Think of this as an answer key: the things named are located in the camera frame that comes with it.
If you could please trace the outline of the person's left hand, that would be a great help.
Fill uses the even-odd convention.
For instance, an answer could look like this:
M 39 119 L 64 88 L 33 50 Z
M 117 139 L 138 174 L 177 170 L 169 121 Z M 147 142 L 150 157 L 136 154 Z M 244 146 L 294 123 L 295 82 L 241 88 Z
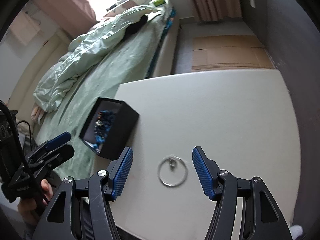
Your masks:
M 46 179 L 41 181 L 41 188 L 44 196 L 48 200 L 51 200 L 53 196 L 53 189 Z M 32 226 L 36 226 L 40 220 L 39 215 L 35 213 L 36 208 L 37 204 L 34 199 L 20 199 L 17 206 L 18 212 L 22 216 L 24 222 Z

